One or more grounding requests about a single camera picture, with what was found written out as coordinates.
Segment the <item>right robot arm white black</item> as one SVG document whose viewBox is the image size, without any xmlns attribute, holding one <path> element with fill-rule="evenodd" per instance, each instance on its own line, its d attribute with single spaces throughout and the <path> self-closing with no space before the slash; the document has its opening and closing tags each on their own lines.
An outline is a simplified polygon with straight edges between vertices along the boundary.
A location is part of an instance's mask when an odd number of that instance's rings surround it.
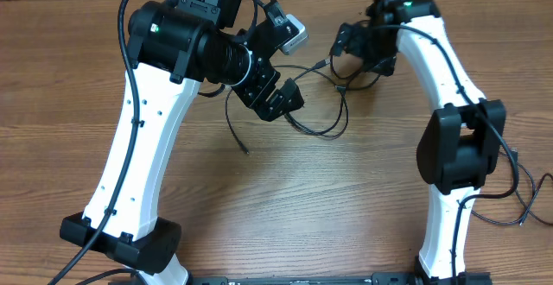
<svg viewBox="0 0 553 285">
<path fill-rule="evenodd" d="M 419 174 L 429 186 L 427 224 L 409 282 L 489 284 L 486 272 L 466 271 L 464 245 L 473 198 L 496 168 L 505 107 L 468 77 L 434 0 L 373 0 L 365 13 L 367 20 L 340 26 L 330 56 L 354 55 L 363 71 L 390 76 L 402 54 L 431 112 L 416 148 Z"/>
</svg>

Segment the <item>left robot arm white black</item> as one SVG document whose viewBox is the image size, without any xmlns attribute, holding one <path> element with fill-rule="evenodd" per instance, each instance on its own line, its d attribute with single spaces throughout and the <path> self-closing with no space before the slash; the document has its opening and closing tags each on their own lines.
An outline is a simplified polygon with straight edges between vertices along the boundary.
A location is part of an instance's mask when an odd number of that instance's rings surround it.
<svg viewBox="0 0 553 285">
<path fill-rule="evenodd" d="M 82 212 L 65 217 L 62 239 L 81 253 L 105 254 L 142 284 L 188 284 L 176 250 L 181 227 L 158 214 L 164 172 L 175 139 L 200 85 L 230 88 L 270 122 L 298 110 L 297 84 L 271 65 L 276 52 L 293 54 L 306 27 L 276 0 L 256 3 L 247 29 L 233 35 L 242 0 L 164 0 L 133 14 L 118 12 L 125 65 L 124 102 L 99 184 Z"/>
</svg>

